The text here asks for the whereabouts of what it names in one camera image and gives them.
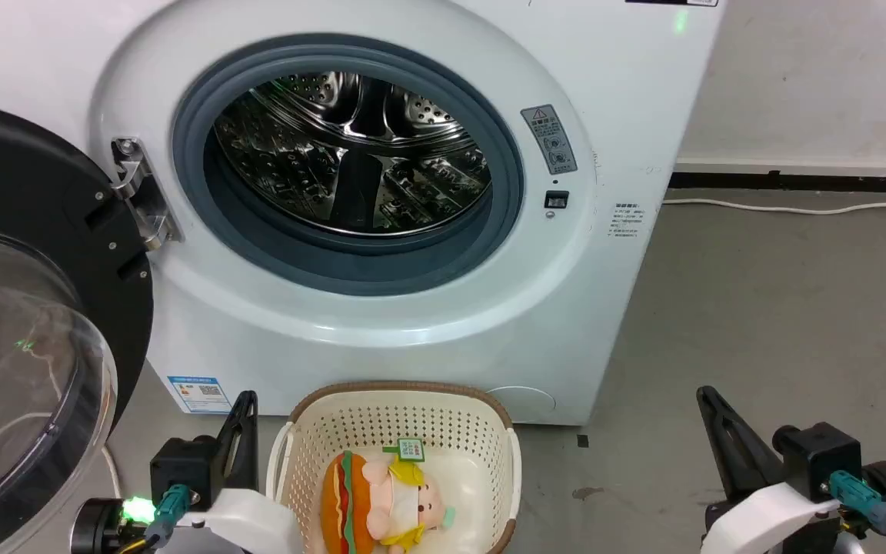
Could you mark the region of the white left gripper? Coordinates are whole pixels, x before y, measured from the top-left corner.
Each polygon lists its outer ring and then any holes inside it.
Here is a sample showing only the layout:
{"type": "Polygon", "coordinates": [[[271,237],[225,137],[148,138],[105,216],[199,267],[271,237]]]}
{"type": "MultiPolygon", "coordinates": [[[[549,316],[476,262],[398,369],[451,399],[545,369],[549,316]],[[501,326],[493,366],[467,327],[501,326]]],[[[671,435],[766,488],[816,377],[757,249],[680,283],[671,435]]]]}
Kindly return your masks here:
{"type": "Polygon", "coordinates": [[[258,438],[257,393],[240,392],[218,433],[226,489],[208,511],[188,512],[177,523],[179,553],[305,551],[295,513],[253,491],[259,490],[258,438]]]}

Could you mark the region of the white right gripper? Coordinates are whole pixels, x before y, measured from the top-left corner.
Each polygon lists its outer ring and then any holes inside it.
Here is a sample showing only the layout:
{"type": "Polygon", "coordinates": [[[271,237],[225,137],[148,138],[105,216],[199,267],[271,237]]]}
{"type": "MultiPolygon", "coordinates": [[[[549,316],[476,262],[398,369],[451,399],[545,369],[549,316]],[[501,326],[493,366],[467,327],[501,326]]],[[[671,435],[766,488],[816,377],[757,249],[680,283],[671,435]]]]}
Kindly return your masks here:
{"type": "Polygon", "coordinates": [[[725,497],[740,502],[710,527],[702,553],[765,553],[819,513],[839,509],[835,498],[812,502],[780,483],[783,462],[777,453],[714,386],[699,387],[696,399],[725,497]],[[751,495],[741,502],[746,494],[751,495]]]}

